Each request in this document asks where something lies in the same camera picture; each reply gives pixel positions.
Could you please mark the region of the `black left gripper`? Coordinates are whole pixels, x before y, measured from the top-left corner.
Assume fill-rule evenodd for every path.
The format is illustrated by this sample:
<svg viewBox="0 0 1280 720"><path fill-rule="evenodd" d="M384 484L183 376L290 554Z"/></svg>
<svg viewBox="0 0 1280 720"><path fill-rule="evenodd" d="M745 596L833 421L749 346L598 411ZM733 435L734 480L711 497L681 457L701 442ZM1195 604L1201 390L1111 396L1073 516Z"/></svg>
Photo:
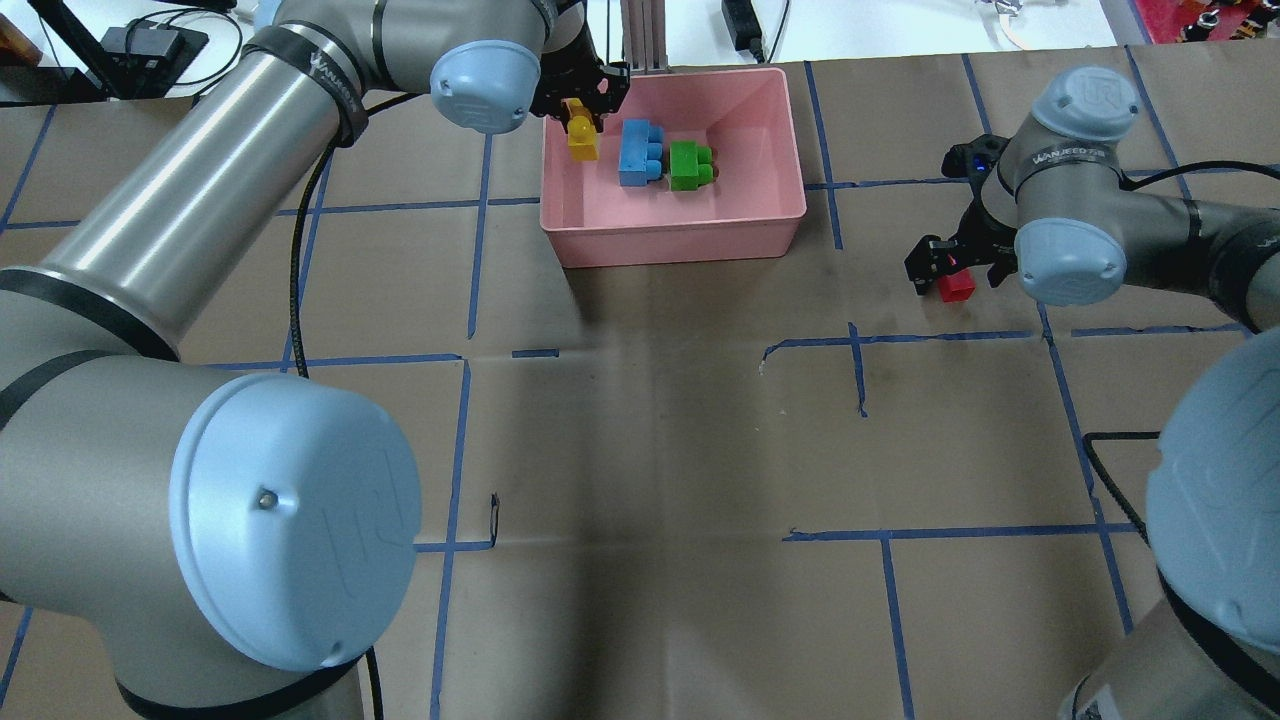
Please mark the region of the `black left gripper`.
<svg viewBox="0 0 1280 720"><path fill-rule="evenodd" d="M585 20L557 20L540 55L540 79L530 102L535 117L552 117L563 127L571 119L568 100L582 104L594 129L620 111L630 91L631 73L622 61L598 55Z"/></svg>

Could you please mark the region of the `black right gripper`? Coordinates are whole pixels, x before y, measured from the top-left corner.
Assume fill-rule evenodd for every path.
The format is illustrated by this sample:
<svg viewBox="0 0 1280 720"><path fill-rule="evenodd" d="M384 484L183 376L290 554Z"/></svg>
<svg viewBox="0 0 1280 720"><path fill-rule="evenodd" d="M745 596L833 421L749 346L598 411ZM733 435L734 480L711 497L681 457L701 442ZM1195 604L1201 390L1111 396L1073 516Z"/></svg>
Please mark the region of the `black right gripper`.
<svg viewBox="0 0 1280 720"><path fill-rule="evenodd" d="M998 222L982 201L973 200L961 215L955 234L947 240L937 234L920 237L905 258L904 268L919 296L927 295L945 277L973 266L987 266L988 284L996 288L1018 270L1015 234L1015 228Z"/></svg>

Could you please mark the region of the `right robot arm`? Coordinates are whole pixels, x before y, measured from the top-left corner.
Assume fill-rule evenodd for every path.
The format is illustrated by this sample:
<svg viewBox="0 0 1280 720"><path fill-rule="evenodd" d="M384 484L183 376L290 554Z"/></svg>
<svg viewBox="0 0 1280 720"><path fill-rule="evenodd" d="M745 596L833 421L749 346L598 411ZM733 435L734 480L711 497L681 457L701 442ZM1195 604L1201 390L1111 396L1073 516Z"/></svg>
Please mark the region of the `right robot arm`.
<svg viewBox="0 0 1280 720"><path fill-rule="evenodd" d="M970 192L951 234L905 259L918 293L983 268L1044 309L1124 299L1199 304L1243 340L1157 430L1085 433L1094 478L1149 551L1158 598L1066 693L1061 719L1277 716L1277 208L1156 184L1202 161L1133 173L1125 143L1149 117L1130 72L1057 73L1009 135L948 149Z"/></svg>

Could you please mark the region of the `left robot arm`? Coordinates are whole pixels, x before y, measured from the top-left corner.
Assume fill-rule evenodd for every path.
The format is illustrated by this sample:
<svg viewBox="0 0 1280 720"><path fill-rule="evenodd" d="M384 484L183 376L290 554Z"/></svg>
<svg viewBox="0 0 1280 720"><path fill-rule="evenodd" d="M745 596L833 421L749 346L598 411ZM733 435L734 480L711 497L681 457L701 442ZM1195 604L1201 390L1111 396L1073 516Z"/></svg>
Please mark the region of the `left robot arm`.
<svg viewBox="0 0 1280 720"><path fill-rule="evenodd" d="M398 102L458 140L627 83L580 1L261 3L227 77L3 269L3 602L96 630L141 717L378 716L422 498L387 410L287 366L320 181Z"/></svg>

